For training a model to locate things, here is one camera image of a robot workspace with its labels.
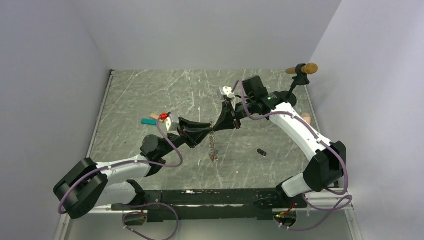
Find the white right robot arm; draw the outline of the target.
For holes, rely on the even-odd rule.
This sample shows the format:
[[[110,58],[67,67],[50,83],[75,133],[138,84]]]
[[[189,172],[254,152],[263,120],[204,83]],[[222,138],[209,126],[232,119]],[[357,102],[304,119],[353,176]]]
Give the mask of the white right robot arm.
[[[293,176],[278,187],[276,203],[288,208],[295,202],[296,196],[309,192],[321,192],[328,186],[344,179],[342,191],[333,191],[335,195],[344,195],[348,191],[349,177],[346,166],[346,147],[338,141],[332,142],[307,123],[289,102],[285,102],[280,92],[262,97],[251,96],[246,99],[247,85],[256,82],[263,89],[261,78],[254,76],[236,81],[233,87],[220,87],[219,95],[223,99],[221,116],[214,125],[214,131],[239,129],[241,120],[253,121],[266,119],[283,130],[309,159],[306,169]]]

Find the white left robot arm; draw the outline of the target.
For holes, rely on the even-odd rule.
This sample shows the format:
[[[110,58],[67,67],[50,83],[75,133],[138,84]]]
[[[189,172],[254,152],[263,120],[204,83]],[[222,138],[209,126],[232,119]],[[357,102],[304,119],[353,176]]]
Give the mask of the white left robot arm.
[[[162,168],[177,168],[183,164],[179,147],[195,148],[214,131],[211,123],[194,122],[182,117],[172,122],[165,118],[167,133],[158,125],[159,136],[147,135],[140,154],[110,162],[80,160],[53,188],[59,200],[58,213],[78,219],[93,208],[108,204],[124,204],[131,210],[144,203],[143,189],[131,179],[146,178]]]

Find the orange rectangular block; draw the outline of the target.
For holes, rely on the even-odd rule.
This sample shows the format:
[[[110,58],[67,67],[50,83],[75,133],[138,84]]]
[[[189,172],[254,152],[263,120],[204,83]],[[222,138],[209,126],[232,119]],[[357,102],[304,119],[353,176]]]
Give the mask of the orange rectangular block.
[[[154,120],[160,120],[161,119],[161,117],[156,113],[151,113],[149,116],[150,116],[150,118],[152,118]]]

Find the small black cylinder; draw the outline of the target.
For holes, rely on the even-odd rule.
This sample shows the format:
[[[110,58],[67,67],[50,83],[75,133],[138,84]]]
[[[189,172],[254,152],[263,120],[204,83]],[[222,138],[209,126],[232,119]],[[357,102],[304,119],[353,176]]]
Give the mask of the small black cylinder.
[[[260,148],[258,148],[257,150],[256,150],[256,152],[258,153],[258,154],[260,154],[261,156],[267,156],[267,153],[264,151],[264,150],[262,150],[262,149],[260,149]]]

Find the teal rectangular block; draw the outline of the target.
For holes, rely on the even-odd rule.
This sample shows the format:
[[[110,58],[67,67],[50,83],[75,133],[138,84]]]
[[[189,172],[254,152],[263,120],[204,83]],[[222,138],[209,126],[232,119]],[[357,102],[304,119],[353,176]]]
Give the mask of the teal rectangular block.
[[[155,119],[142,118],[140,122],[143,125],[150,125],[150,126],[157,125],[157,121]]]

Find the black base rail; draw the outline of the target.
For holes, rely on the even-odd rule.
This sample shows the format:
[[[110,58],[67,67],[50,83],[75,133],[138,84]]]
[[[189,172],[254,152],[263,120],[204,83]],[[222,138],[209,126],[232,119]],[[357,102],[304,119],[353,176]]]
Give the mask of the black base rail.
[[[148,223],[174,220],[273,220],[290,207],[307,208],[301,195],[284,200],[275,188],[146,190],[142,204]]]

